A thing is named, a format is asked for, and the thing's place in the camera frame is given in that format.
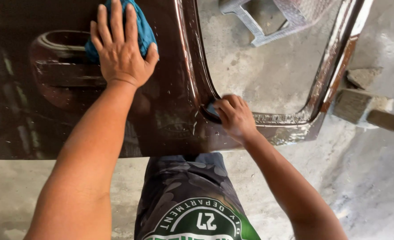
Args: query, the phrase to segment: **person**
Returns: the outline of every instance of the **person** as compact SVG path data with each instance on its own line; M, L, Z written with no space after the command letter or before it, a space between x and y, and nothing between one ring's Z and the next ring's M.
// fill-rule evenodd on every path
M145 60L137 43L136 13L112 0L111 31L107 9L98 7L91 39L107 88L73 129L41 190L25 239L110 239L111 177L120 154L133 96L158 61L150 45ZM269 144L255 126L247 103L227 95L214 103L222 126L242 144L263 173L296 239L343 240L333 211L305 178ZM136 240L258 240L228 178L222 156L151 158L139 201Z

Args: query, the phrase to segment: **cloth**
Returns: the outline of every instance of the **cloth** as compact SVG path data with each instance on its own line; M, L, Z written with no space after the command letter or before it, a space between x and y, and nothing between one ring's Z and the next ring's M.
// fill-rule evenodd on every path
M150 44L152 42L157 44L154 33L152 32L150 25L148 24L147 20L145 19L144 13L139 8L139 6L135 3L135 0L120 0L120 2L121 2L121 6L123 7L123 24L125 24L125 22L126 22L126 14L125 14L126 5L128 3L131 3L133 5L133 7L135 7L136 23L138 25L138 46L139 46L139 51L141 52L142 57L145 58L145 56L147 55L148 47L150 46ZM111 18L111 0L108 0L105 3L105 6L107 7L107 11L108 11L108 27L111 31L111 26L109 25L109 19ZM84 45L84 49L86 51L87 57L93 63L99 63L98 51L96 51L96 48L93 45L90 38L87 41L86 45Z
M260 240L220 153L150 158L135 240Z

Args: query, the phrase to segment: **glossy brown paint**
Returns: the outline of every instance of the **glossy brown paint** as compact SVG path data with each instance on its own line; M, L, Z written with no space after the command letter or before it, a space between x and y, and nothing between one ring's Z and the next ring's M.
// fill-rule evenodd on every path
M205 110L219 96L206 66L195 0L136 2L156 35L160 61L135 95L120 157L239 148ZM0 159L56 158L103 91L99 66L89 63L82 49L99 3L0 0ZM336 64L353 51L344 46L357 13L349 9L349 23L338 20L344 34L326 49L329 56L321 63L306 114L254 114L258 129L273 144L316 138L343 74L335 71Z

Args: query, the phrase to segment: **gray stool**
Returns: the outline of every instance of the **gray stool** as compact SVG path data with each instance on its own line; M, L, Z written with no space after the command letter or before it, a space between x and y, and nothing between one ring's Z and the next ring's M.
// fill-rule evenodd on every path
M223 14L234 13L254 35L253 46L261 46L271 41L304 30L315 23L333 4L334 0L273 0L287 22L278 31L265 35L259 24L242 8L251 0L229 0L220 4Z

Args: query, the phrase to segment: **blue rag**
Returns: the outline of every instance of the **blue rag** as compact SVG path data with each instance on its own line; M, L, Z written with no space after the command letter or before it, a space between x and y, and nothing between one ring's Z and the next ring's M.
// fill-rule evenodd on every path
M156 38L154 37L154 33L150 25L148 24L147 20L145 19L144 13L139 8L139 6L135 3L135 0L120 0L121 6L123 7L123 24L126 22L126 14L125 8L128 3L131 3L136 11L136 23L138 25L138 46L139 51L143 58L147 55L148 47L152 42L156 43ZM109 19L111 18L111 0L107 0L105 3L108 11L108 27L111 31L111 26L109 25ZM99 55L98 51L96 51L95 46L93 45L92 41L87 41L86 45L84 45L84 50L86 51L87 57L94 63L99 63Z

